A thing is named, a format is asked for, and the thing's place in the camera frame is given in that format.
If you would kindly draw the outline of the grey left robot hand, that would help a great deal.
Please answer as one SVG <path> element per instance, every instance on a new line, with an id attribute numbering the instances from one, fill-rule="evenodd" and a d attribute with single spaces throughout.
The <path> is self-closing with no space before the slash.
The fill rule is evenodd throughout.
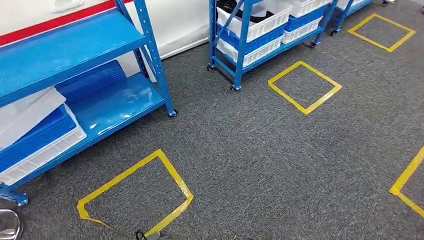
<path id="1" fill-rule="evenodd" d="M 164 234 L 164 233 L 152 233 L 146 237 L 146 240 L 185 240 L 186 238 L 179 234 Z"/>

